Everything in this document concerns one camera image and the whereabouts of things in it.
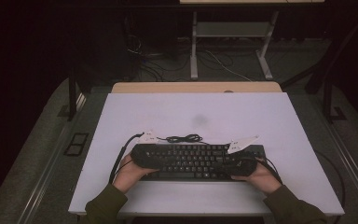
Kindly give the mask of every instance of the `dark background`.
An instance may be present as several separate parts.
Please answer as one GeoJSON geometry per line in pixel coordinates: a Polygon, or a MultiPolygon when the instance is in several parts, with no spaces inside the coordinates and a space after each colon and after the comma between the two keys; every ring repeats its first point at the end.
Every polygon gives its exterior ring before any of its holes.
{"type": "MultiPolygon", "coordinates": [[[[1,0],[0,185],[48,98],[70,72],[76,73],[82,91],[129,80],[136,66],[131,66],[127,54],[126,34],[133,32],[145,39],[146,44],[174,57],[176,37],[190,36],[191,15],[191,12],[138,11],[132,14],[129,25],[123,22],[125,12],[67,10],[56,8],[51,2],[1,0]]],[[[240,12],[214,11],[200,15],[205,20],[256,20],[262,13],[245,16],[240,12]]],[[[299,41],[330,38],[339,46],[357,22],[358,1],[327,1],[317,9],[281,12],[274,38],[299,41]]],[[[358,32],[339,57],[332,74],[358,110],[358,32]]]]}

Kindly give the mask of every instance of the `hand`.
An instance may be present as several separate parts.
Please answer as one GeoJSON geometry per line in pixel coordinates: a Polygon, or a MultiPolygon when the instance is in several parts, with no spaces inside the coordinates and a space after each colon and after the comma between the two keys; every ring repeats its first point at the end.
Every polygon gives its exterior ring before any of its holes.
{"type": "Polygon", "coordinates": [[[142,176],[156,172],[155,169],[146,169],[139,167],[132,161],[131,155],[128,154],[120,162],[120,170],[118,171],[113,186],[123,193],[127,193],[132,186],[142,178],[142,176]]]}
{"type": "Polygon", "coordinates": [[[232,175],[231,178],[235,180],[245,180],[267,195],[274,192],[282,185],[264,165],[260,164],[260,162],[257,163],[257,167],[251,175],[232,175]]]}

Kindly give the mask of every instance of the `white cable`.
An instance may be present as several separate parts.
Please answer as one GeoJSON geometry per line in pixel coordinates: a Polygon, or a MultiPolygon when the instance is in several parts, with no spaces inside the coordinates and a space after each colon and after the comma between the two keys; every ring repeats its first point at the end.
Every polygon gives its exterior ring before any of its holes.
{"type": "Polygon", "coordinates": [[[217,59],[216,56],[214,56],[214,54],[212,54],[209,50],[205,50],[205,52],[209,53],[212,57],[214,57],[214,58],[220,63],[220,65],[221,65],[224,69],[226,69],[228,72],[230,72],[230,73],[232,73],[232,74],[234,74],[234,75],[237,75],[237,76],[239,76],[239,77],[243,77],[243,78],[245,78],[245,79],[248,80],[248,81],[252,81],[250,78],[245,77],[245,76],[243,76],[243,75],[241,75],[241,74],[238,74],[238,73],[233,72],[233,71],[229,70],[228,68],[226,68],[225,65],[222,64],[222,63],[220,62],[220,60],[217,59]]]}

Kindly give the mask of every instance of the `person's right hand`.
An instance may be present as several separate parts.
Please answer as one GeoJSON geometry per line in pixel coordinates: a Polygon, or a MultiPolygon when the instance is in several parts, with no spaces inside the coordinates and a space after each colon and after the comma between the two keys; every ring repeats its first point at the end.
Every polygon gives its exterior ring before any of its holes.
{"type": "Polygon", "coordinates": [[[261,190],[265,194],[270,194],[281,187],[281,183],[272,175],[272,173],[259,162],[255,171],[249,176],[232,175],[232,179],[245,180],[261,190]]]}

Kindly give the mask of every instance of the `metal frame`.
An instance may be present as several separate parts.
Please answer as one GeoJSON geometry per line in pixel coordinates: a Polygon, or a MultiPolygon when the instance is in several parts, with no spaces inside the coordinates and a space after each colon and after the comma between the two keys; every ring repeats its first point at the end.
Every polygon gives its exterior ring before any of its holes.
{"type": "Polygon", "coordinates": [[[272,33],[278,19],[279,12],[274,11],[270,22],[197,22],[197,12],[193,12],[193,33],[191,36],[191,55],[190,55],[190,77],[192,80],[199,78],[197,67],[197,36],[218,37],[264,37],[261,49],[255,52],[260,63],[263,74],[267,80],[273,79],[265,55],[269,47],[272,33]]]}

